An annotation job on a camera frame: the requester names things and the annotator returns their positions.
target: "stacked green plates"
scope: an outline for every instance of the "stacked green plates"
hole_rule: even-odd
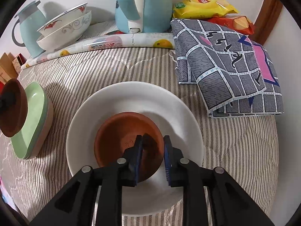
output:
[[[26,88],[28,113],[22,129],[11,137],[15,154],[20,159],[34,158],[39,153],[53,119],[53,106],[37,82]]]

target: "screw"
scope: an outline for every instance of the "screw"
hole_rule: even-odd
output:
[[[89,166],[84,166],[82,168],[82,172],[84,172],[84,173],[89,172],[89,171],[91,171],[91,167],[89,167]]]
[[[225,171],[225,170],[224,170],[222,167],[216,167],[216,168],[215,168],[215,172],[218,173],[218,174],[223,174],[224,171]]]
[[[187,158],[181,158],[181,159],[180,159],[180,162],[181,162],[182,164],[188,164],[188,163],[189,163],[189,159],[187,159]]]
[[[126,159],[125,158],[119,158],[119,159],[117,159],[117,163],[118,164],[124,164],[124,163],[126,163]]]

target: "striped tablecloth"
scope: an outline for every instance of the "striped tablecloth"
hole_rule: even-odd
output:
[[[178,85],[174,68],[168,49],[131,47],[68,55],[23,70],[19,80],[24,87],[37,81],[49,95],[54,106],[54,121],[39,155],[32,160],[18,159],[10,139],[0,136],[0,174],[21,212],[32,220],[71,178],[66,138],[79,106],[110,84],[143,81],[161,86],[184,101],[203,135],[203,166],[224,167],[269,214],[278,175],[274,116],[212,119],[207,116],[197,86]],[[182,210],[183,202],[179,201],[155,215],[122,216],[122,223],[181,225]]]

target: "brown lid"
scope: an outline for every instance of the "brown lid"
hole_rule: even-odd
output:
[[[17,79],[10,79],[1,92],[1,96],[14,93],[15,102],[0,112],[0,129],[7,137],[12,137],[23,127],[28,106],[24,88]]]
[[[125,149],[133,147],[136,136],[148,134],[143,145],[139,182],[148,179],[160,167],[164,156],[164,141],[159,128],[146,116],[123,112],[107,119],[96,134],[95,158],[100,167],[122,157]]]

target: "light blue kettle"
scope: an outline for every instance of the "light blue kettle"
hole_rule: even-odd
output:
[[[124,33],[165,32],[172,10],[172,0],[117,0],[116,25]]]
[[[18,16],[19,19],[16,21],[11,33],[13,42],[19,47],[26,47],[32,58],[45,51],[37,44],[37,39],[41,36],[41,33],[37,32],[37,30],[47,22],[44,14],[37,7],[39,4],[40,1],[33,1],[15,16]],[[17,42],[15,38],[14,32],[17,23],[20,23],[21,37],[24,43]]]

